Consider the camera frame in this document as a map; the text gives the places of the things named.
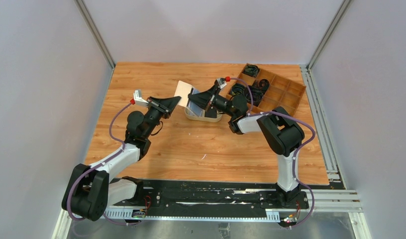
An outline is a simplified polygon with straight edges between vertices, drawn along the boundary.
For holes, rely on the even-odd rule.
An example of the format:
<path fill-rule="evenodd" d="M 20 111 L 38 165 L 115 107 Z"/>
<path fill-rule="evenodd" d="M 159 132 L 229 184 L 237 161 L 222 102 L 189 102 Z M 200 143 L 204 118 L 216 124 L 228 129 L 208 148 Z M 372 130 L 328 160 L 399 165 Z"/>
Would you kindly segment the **white leather card holder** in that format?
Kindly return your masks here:
<path fill-rule="evenodd" d="M 176 86 L 176 90 L 174 93 L 174 96 L 181 97 L 178 106 L 181 106 L 185 109 L 185 114 L 187 116 L 192 116 L 192 117 L 203 117 L 204 116 L 204 110 L 197 106 L 195 103 L 192 103 L 189 99 L 189 94 L 196 94 L 199 93 L 199 91 L 194 88 L 191 84 L 188 84 L 183 81 L 179 81 Z"/>

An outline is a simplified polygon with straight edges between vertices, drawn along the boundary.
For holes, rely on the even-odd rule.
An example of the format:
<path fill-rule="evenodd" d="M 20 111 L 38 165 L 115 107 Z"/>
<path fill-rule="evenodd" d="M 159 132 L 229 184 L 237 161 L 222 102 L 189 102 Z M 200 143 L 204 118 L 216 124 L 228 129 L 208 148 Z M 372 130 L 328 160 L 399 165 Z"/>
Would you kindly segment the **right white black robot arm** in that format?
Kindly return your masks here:
<path fill-rule="evenodd" d="M 272 151 L 277 155 L 279 176 L 276 183 L 276 201 L 279 206 L 288 208 L 295 203 L 301 186 L 296 180 L 296 166 L 293 154 L 301 146 L 305 137 L 302 128 L 283 107 L 277 107 L 272 114 L 248 114 L 247 98 L 235 95 L 227 99 L 219 95 L 220 87 L 213 85 L 200 93 L 189 93 L 189 102 L 207 111 L 211 108 L 230 116 L 229 128 L 235 134 L 261 132 Z"/>

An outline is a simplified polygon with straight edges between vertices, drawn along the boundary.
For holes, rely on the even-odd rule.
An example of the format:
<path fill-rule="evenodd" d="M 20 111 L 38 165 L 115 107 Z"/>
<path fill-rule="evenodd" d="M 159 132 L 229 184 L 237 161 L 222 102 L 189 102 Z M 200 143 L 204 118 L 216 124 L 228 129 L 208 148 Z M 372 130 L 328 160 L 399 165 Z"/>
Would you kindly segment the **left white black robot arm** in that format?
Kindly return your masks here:
<path fill-rule="evenodd" d="M 138 206 L 144 200 L 143 181 L 124 176 L 117 181 L 114 178 L 126 167 L 140 161 L 148 152 L 150 136 L 155 135 L 155 127 L 168 119 L 181 97 L 159 99 L 133 97 L 120 111 L 129 106 L 140 105 L 147 108 L 146 113 L 132 111 L 127 116 L 125 139 L 109 136 L 120 142 L 120 147 L 105 158 L 91 165 L 78 164 L 74 167 L 62 200 L 62 209 L 74 221 L 88 219 L 96 221 L 105 214 L 107 207 L 127 200 Z"/>

